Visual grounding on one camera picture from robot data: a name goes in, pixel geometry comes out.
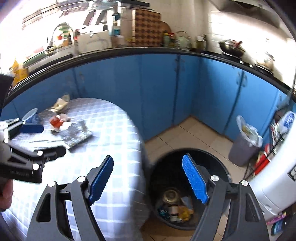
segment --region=cutting board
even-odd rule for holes
[[[160,19],[160,13],[134,9],[132,14],[133,46],[159,47],[162,42]]]

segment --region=gray trash can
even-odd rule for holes
[[[259,150],[260,147],[256,147],[249,143],[240,133],[230,149],[228,160],[233,164],[242,167],[245,166],[250,158],[259,152]]]

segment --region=human hand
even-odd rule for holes
[[[13,194],[13,180],[8,180],[0,195],[0,209],[6,210],[10,208]]]

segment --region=black countertop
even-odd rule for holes
[[[283,93],[287,94],[290,90],[290,87],[278,80],[272,75],[264,74],[258,71],[256,68],[252,68],[249,64],[242,64],[239,61],[235,61],[235,59],[226,58],[222,54],[217,53],[195,53],[190,51],[185,51],[181,49],[174,48],[162,48],[162,47],[127,47],[127,48],[116,48],[116,49],[106,49],[100,51],[93,51],[90,53],[82,54],[73,58],[69,58],[63,60],[61,62],[55,63],[51,66],[45,67],[44,69],[34,73],[29,76],[18,85],[16,85],[11,91],[5,102],[5,105],[12,101],[15,97],[32,87],[33,85],[47,79],[57,73],[60,73],[64,70],[77,67],[79,65],[83,65],[90,62],[95,62],[102,59],[114,58],[119,56],[128,56],[128,55],[138,55],[138,54],[180,54],[180,55],[192,55],[199,56],[204,58],[209,58],[213,60],[217,60],[220,62],[224,62],[226,64],[230,64],[242,70],[245,70],[249,73],[252,73],[261,79],[267,81],[272,84],[276,88],[278,88]],[[292,95],[292,99],[296,102],[296,96]]]

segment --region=plastic bag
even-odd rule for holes
[[[262,136],[258,134],[255,127],[246,124],[244,118],[241,115],[237,116],[237,125],[239,127],[239,131],[242,134],[242,137],[248,141],[250,147],[251,145],[256,147],[262,146]]]
[[[278,122],[279,132],[281,135],[284,135],[289,132],[291,129],[296,114],[292,111],[288,111]]]

